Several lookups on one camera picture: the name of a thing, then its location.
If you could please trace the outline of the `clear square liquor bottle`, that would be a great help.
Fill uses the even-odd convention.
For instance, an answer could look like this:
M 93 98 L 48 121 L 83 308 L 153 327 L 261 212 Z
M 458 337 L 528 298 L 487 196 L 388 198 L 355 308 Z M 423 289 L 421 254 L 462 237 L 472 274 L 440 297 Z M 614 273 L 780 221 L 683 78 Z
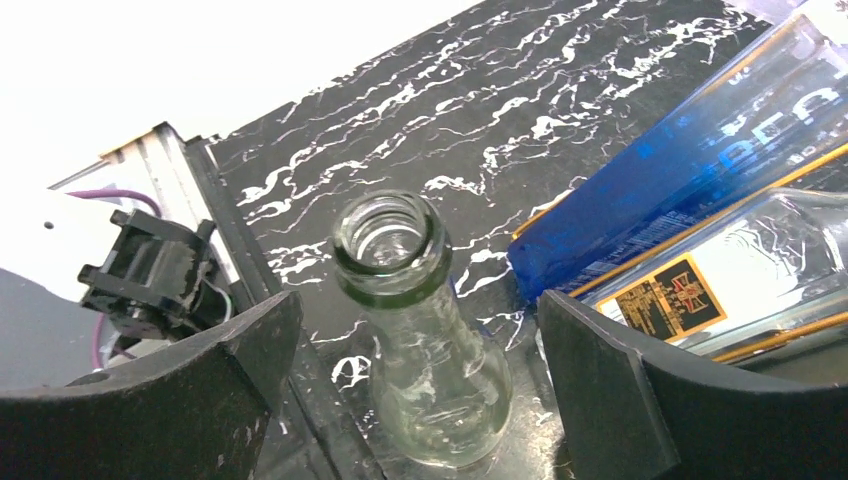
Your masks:
M 769 189 L 582 301 L 723 363 L 843 325 L 847 195 Z

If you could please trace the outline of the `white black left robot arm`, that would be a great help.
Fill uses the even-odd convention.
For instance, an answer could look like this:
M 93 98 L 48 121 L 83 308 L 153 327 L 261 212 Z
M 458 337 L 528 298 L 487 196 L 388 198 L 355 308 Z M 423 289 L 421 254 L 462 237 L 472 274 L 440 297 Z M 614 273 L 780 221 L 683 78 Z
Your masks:
M 68 385 L 1 394 L 5 479 L 250 479 L 303 318 L 294 292 L 236 312 L 196 229 L 53 190 L 1 210 L 1 265 L 166 346 Z

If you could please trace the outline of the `blue tall glass bottle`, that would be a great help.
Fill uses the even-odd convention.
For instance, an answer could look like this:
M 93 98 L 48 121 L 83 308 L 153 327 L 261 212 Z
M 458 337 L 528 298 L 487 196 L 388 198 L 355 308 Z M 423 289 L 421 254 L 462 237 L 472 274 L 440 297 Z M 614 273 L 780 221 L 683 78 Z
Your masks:
M 811 2 L 521 227 L 508 249 L 519 293 L 584 293 L 846 143 L 847 15 Z

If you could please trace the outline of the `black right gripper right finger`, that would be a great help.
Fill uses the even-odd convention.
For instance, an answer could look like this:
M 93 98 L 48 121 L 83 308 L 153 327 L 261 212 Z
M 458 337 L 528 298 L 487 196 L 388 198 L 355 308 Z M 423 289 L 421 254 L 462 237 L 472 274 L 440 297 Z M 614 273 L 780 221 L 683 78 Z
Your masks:
M 537 302 L 579 479 L 843 479 L 847 390 L 714 362 L 548 290 Z

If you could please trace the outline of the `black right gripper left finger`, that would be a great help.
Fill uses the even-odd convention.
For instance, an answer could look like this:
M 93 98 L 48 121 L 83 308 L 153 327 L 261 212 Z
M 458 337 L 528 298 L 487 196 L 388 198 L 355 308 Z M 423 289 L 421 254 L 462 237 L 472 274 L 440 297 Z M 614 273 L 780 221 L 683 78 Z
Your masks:
M 3 392 L 2 477 L 252 478 L 302 318 L 283 292 L 67 386 Z

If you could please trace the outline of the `clear tall bottle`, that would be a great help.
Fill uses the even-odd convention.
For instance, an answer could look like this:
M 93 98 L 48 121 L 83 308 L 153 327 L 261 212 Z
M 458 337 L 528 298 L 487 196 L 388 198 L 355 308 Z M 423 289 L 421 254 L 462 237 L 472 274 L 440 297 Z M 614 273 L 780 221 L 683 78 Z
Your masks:
M 373 332 L 369 384 L 387 436 L 425 465 L 461 468 L 488 455 L 510 417 L 511 373 L 461 314 L 437 210 L 408 191 L 365 194 L 335 221 L 332 247 L 339 286 Z

